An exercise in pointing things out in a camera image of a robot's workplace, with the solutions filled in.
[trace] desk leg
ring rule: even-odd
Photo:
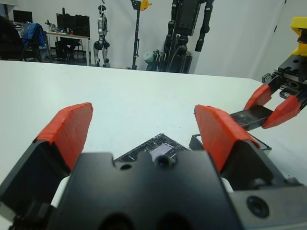
[[[46,41],[47,41],[47,51],[48,51],[48,56],[49,56],[49,60],[50,60],[50,63],[52,63],[52,54],[51,54],[51,51],[50,51],[50,47],[49,47],[49,39],[47,38],[47,35],[46,35]]]
[[[86,44],[85,46],[85,51],[86,51],[86,65],[90,66],[90,54],[89,54],[89,47],[88,47],[88,39],[84,40],[84,44]]]

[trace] table surface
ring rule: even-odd
[[[67,36],[67,37],[78,37],[78,38],[83,38],[83,39],[90,39],[90,37],[87,36],[80,36],[80,35],[74,35],[74,34],[66,34],[66,33],[61,33],[61,32],[51,32],[51,31],[46,31],[47,35],[57,35],[57,36]]]
[[[242,110],[261,85],[243,78],[49,63],[0,61],[0,69],[0,183],[36,135],[66,106],[93,104],[83,151],[112,152],[117,158],[159,133],[188,147],[191,135],[199,133],[195,105],[231,114]],[[282,101],[276,93],[266,106],[274,109]],[[304,184],[306,113],[307,109],[278,127],[251,131],[272,147],[269,158],[283,175]],[[7,226],[0,219],[0,229]]]

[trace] yellow component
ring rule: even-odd
[[[302,30],[307,30],[307,17],[293,18],[291,28],[300,37],[302,35]],[[298,48],[291,55],[302,55],[307,57],[307,44],[298,43]]]
[[[147,9],[149,6],[151,6],[152,5],[152,3],[149,3],[149,1],[148,0],[143,0],[142,2],[141,2],[141,8],[140,8],[140,10],[141,11],[144,11],[145,9]]]

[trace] black stand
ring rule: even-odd
[[[140,11],[141,11],[141,2],[136,0],[131,0],[132,6],[134,10],[137,10],[136,16],[136,27],[135,27],[135,37],[134,37],[134,51],[133,51],[133,63],[132,69],[136,69],[136,58],[139,56],[139,23],[140,23]]]
[[[3,6],[4,6],[5,18],[6,18],[7,20],[10,20],[10,19],[9,19],[9,12],[8,12],[8,5],[7,5],[7,4],[4,4]]]
[[[165,39],[165,68],[162,71],[188,73],[192,62],[190,52],[187,52],[188,36],[193,36],[200,6],[206,3],[205,14],[200,37],[195,51],[200,52],[204,37],[209,32],[209,21],[214,0],[173,0],[171,21],[168,23],[168,34]]]

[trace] white robot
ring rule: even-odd
[[[94,43],[94,57],[95,57],[95,64],[97,67],[100,67],[100,59],[98,58],[99,51],[102,50],[102,57],[104,59],[103,67],[110,68],[109,59],[107,56],[107,49],[110,47],[110,43],[106,40],[107,34],[107,19],[104,14],[106,7],[104,5],[100,5],[98,7],[99,15],[98,18],[98,33],[99,33],[99,40]]]

